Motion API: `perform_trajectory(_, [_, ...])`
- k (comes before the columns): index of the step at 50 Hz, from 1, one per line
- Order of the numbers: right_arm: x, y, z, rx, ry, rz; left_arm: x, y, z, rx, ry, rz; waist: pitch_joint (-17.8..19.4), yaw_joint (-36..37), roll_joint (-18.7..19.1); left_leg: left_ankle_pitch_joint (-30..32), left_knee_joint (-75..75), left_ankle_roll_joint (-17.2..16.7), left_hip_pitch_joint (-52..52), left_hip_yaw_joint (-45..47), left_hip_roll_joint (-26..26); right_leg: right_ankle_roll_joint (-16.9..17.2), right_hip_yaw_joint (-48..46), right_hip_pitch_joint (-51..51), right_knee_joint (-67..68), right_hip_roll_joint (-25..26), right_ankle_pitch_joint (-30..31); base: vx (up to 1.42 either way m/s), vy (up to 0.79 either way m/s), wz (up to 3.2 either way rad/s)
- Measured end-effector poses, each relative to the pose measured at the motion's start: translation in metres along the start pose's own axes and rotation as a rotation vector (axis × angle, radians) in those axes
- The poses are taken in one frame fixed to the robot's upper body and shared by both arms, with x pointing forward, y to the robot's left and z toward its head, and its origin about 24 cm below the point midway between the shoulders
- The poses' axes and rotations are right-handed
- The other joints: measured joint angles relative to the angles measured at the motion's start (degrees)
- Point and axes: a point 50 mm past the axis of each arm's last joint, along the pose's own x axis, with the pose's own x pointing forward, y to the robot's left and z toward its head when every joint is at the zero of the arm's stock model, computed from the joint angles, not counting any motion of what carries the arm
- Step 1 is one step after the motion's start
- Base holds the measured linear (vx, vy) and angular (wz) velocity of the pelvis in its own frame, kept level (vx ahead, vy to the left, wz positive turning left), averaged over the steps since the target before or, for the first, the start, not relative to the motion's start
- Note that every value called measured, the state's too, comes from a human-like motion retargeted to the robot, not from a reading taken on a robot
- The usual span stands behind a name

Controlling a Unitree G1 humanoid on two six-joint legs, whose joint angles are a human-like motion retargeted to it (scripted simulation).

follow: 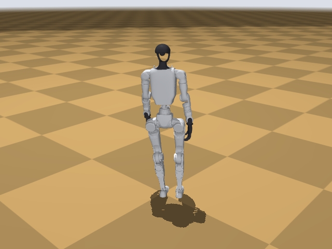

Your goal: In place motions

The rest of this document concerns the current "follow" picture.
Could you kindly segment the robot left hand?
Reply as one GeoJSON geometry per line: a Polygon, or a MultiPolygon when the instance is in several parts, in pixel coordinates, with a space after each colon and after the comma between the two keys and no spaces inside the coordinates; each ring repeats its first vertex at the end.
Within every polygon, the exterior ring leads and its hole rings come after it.
{"type": "Polygon", "coordinates": [[[149,118],[151,118],[150,116],[151,116],[151,114],[148,116],[148,113],[144,113],[144,117],[146,118],[146,121],[147,121],[149,118]]]}

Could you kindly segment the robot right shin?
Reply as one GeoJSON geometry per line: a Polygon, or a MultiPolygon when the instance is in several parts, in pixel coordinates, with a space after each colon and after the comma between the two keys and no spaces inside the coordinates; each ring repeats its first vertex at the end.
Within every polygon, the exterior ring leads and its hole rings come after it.
{"type": "Polygon", "coordinates": [[[184,154],[181,156],[181,164],[176,162],[175,164],[175,175],[177,179],[177,192],[180,189],[182,192],[182,179],[184,175],[184,154]]]}

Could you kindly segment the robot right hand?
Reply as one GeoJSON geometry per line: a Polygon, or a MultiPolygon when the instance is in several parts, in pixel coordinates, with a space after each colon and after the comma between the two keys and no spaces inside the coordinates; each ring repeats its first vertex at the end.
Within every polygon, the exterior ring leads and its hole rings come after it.
{"type": "Polygon", "coordinates": [[[186,123],[186,125],[188,125],[188,130],[187,132],[185,133],[185,135],[187,135],[187,137],[184,139],[184,141],[188,141],[190,138],[191,138],[191,133],[192,133],[192,119],[191,118],[188,118],[188,123],[186,123]]]}

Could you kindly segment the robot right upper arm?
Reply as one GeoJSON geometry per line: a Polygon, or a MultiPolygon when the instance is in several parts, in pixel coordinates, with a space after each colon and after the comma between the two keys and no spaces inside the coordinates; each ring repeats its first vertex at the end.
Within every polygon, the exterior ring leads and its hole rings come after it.
{"type": "Polygon", "coordinates": [[[183,70],[174,70],[175,76],[177,79],[179,79],[179,89],[181,91],[181,94],[179,95],[180,101],[187,102],[187,79],[186,79],[186,73],[183,70]]]}

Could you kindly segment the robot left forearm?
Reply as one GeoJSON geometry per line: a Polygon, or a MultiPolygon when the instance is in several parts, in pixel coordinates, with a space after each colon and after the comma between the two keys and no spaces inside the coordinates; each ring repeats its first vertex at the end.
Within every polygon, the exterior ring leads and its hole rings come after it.
{"type": "Polygon", "coordinates": [[[143,115],[144,115],[144,113],[148,113],[148,116],[149,116],[150,115],[150,99],[143,99],[143,97],[142,97],[142,103],[143,103],[143,109],[144,109],[143,115]]]}

